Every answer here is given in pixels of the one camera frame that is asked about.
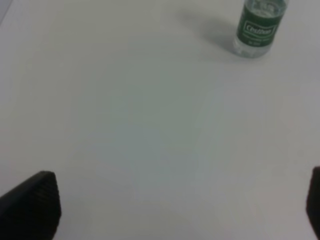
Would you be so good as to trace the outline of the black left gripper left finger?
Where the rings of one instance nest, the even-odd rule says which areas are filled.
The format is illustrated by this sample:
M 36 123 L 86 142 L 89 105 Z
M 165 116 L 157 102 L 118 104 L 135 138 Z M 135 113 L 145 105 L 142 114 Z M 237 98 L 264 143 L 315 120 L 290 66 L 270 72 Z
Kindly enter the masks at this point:
M 52 240 L 61 216 L 56 175 L 40 171 L 0 197 L 0 238 Z

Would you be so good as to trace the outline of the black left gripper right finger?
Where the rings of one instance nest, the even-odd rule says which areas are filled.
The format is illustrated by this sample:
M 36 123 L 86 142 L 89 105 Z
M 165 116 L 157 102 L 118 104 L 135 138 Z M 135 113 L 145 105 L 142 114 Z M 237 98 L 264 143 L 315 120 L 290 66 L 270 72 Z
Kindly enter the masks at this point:
M 306 199 L 306 214 L 316 238 L 320 239 L 320 167 L 312 170 Z

